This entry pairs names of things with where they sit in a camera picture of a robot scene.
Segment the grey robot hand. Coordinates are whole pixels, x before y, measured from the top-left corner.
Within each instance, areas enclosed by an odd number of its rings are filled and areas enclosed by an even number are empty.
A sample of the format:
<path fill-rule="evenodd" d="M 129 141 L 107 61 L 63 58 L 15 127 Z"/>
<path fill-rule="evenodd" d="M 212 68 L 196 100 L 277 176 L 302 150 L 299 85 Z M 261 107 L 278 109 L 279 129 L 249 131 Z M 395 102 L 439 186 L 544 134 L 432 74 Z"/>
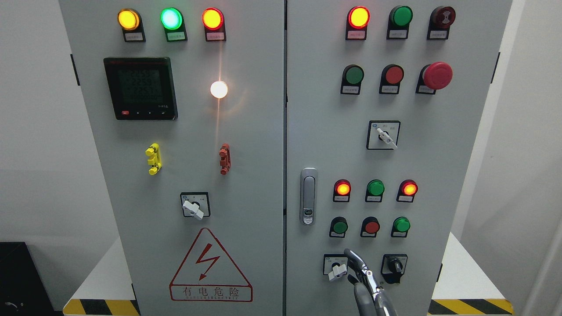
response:
<path fill-rule="evenodd" d="M 347 275 L 347 280 L 354 286 L 354 296 L 360 316 L 397 316 L 390 297 L 374 277 L 363 259 L 346 248 L 343 254 L 348 258 L 349 269 L 355 277 Z"/>

